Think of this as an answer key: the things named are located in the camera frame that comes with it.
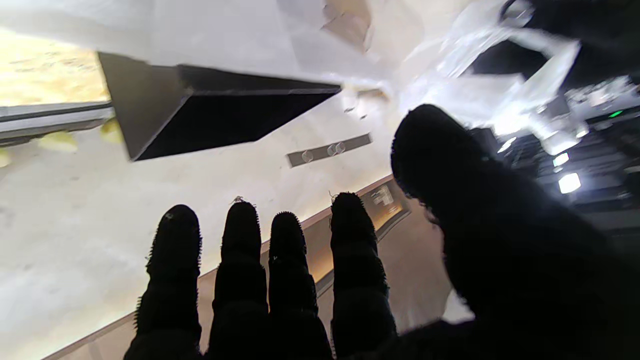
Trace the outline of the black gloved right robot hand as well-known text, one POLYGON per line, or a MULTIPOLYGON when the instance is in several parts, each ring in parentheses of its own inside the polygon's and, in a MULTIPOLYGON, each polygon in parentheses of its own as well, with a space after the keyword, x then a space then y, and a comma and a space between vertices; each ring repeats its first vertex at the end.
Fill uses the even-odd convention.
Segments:
POLYGON ((331 205, 331 338, 319 317, 304 232, 291 212, 271 225, 260 262, 258 212, 230 207, 208 349, 197 281, 202 238, 186 205, 160 220, 126 360, 637 360, 639 265, 537 182, 504 166, 436 105, 397 128, 398 186, 443 231, 443 261, 474 319, 399 334, 373 222, 357 194, 331 205))

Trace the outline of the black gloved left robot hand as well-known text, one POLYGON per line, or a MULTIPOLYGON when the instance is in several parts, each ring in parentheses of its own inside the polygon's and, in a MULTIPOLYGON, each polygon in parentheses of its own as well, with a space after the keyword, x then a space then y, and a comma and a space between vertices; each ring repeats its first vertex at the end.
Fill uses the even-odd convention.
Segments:
POLYGON ((526 0, 522 28, 579 41, 580 50, 563 91, 628 76, 639 85, 638 0, 526 0))

